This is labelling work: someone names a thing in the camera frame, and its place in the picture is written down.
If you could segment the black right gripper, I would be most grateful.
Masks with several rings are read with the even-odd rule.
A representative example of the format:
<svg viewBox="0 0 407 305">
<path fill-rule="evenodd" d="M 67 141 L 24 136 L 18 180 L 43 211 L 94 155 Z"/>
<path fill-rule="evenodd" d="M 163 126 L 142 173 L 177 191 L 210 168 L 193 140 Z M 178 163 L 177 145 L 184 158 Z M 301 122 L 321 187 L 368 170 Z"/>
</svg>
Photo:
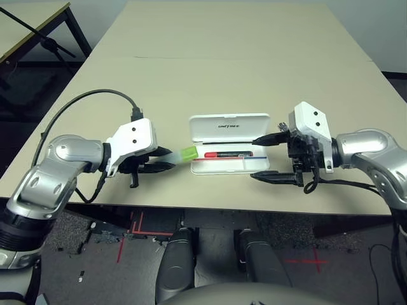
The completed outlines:
<svg viewBox="0 0 407 305">
<path fill-rule="evenodd" d="M 324 158 L 320 143 L 311 135 L 298 135 L 289 132 L 270 133 L 252 141 L 256 146 L 278 146 L 287 143 L 287 153 L 291 158 L 294 173 L 261 171 L 250 174 L 251 178 L 269 184 L 301 184 L 296 173 L 312 172 L 324 168 Z"/>
</svg>

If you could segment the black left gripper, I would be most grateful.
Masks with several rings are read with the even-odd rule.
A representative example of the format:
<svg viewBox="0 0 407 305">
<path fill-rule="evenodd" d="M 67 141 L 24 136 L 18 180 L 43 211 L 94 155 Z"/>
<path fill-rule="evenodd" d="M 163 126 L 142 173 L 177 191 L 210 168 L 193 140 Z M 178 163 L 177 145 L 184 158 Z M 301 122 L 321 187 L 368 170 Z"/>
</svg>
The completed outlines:
<svg viewBox="0 0 407 305">
<path fill-rule="evenodd" d="M 148 154 L 130 156 L 119 165 L 119 172 L 130 175 L 130 187 L 138 187 L 140 173 L 164 172 L 175 167 L 175 164 L 168 162 L 148 163 L 150 156 L 166 156 L 171 152 L 170 149 L 158 146 Z"/>
</svg>

